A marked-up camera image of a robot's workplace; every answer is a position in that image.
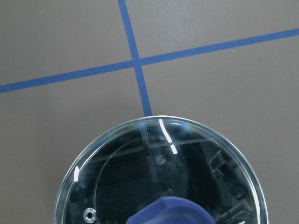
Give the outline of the glass pot lid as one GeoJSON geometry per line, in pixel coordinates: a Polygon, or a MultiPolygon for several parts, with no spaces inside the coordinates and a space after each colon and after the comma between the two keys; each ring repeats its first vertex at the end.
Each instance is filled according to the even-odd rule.
{"type": "Polygon", "coordinates": [[[96,138],[59,189],[54,224],[267,224],[261,185],[215,130],[150,116],[96,138]]]}

